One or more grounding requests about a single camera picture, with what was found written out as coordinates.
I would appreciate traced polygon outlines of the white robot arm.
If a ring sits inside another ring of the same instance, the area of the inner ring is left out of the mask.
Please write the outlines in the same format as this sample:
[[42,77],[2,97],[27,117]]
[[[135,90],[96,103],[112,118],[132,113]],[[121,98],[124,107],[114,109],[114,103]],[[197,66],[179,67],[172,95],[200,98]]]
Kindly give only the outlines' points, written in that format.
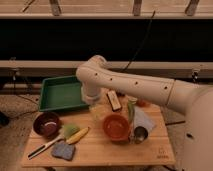
[[82,100],[94,104],[109,88],[186,115],[180,171],[213,171],[213,85],[110,71],[95,55],[78,66]]

